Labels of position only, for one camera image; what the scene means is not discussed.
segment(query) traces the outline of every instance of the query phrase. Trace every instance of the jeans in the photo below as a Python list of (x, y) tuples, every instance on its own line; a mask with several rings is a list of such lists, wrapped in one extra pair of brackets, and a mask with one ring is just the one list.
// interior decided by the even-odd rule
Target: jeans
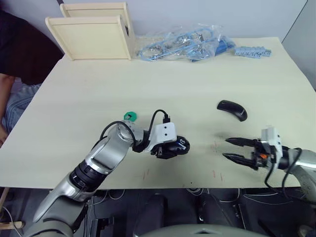
[(308, 234), (306, 235), (306, 237), (315, 237), (316, 236), (316, 230), (310, 231), (308, 232)]
[(2, 124), (7, 133), (12, 131), (39, 87), (40, 84), (22, 84), (21, 88), (17, 92), (11, 93), (6, 105), (4, 117), (2, 118)]

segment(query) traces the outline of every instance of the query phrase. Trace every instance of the black computer mouse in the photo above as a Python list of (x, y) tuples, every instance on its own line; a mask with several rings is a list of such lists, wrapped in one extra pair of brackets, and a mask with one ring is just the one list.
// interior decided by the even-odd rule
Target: black computer mouse
[(247, 111), (243, 108), (243, 106), (229, 100), (222, 100), (219, 102), (217, 109), (235, 115), (241, 122), (245, 121), (248, 117)]

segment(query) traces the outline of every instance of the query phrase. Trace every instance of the person's arm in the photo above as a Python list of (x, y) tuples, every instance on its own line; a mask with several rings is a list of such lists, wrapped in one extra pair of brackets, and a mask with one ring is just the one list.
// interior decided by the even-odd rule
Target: person's arm
[(10, 96), (14, 79), (12, 76), (0, 73), (0, 148), (8, 137), (7, 132), (1, 124), (1, 120), (5, 113), (5, 107)]

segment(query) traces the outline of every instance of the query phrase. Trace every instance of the robotic arm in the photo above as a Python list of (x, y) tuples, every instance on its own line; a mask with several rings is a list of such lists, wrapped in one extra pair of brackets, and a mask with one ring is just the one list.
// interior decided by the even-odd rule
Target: robotic arm
[[(238, 154), (223, 153), (231, 161), (249, 166), (255, 170), (259, 167), (269, 169), (265, 184), (271, 174), (278, 168), (285, 171), (282, 181), (282, 192), (287, 198), (299, 199), (309, 204), (316, 205), (316, 153), (300, 148), (290, 149), (281, 145), (280, 135), (274, 127), (263, 129), (261, 139), (228, 138), (227, 142), (237, 146), (253, 147), (251, 159), (246, 159)], [(285, 192), (285, 181), (289, 174), (293, 174), (301, 184), (306, 199), (290, 197)]]
[(103, 131), (85, 159), (42, 201), (25, 237), (72, 237), (86, 215), (86, 202), (130, 147), (135, 152), (146, 151), (164, 159), (186, 154), (190, 149), (189, 142), (177, 136), (174, 123), (166, 116), (163, 124), (152, 130), (150, 127), (149, 132), (129, 120), (113, 122), (107, 128), (114, 124), (108, 136), (103, 137)]

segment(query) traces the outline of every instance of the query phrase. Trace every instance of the table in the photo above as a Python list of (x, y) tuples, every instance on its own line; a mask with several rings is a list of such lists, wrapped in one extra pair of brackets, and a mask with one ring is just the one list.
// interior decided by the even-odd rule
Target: table
[[(164, 109), (178, 135), (190, 141), (189, 153), (161, 160), (130, 150), (101, 189), (264, 187), (265, 169), (254, 171), (221, 155), (250, 157), (251, 149), (225, 138), (258, 138), (273, 125), (284, 145), (316, 151), (316, 94), (278, 38), (235, 42), (264, 46), (273, 55), (225, 53), (199, 63), (62, 58), (0, 149), (0, 186), (53, 188), (107, 124), (135, 111), (136, 123), (148, 129), (152, 113)], [(248, 119), (217, 110), (223, 99), (243, 105)], [(283, 175), (277, 171), (270, 184), (280, 186)], [(287, 185), (299, 184), (289, 177)]]

